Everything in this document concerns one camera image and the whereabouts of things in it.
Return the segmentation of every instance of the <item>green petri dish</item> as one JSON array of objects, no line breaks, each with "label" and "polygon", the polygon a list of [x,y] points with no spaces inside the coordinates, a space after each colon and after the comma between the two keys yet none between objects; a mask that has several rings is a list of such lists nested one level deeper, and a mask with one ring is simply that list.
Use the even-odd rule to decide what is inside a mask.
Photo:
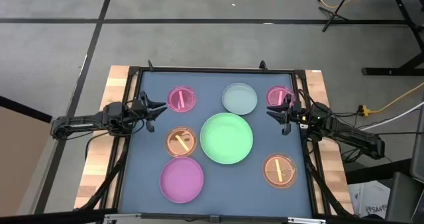
[{"label": "green petri dish", "polygon": [[246,158],[252,149],[253,133],[242,117],[232,113],[218,113],[203,124],[200,144],[213,161],[235,164]]}]

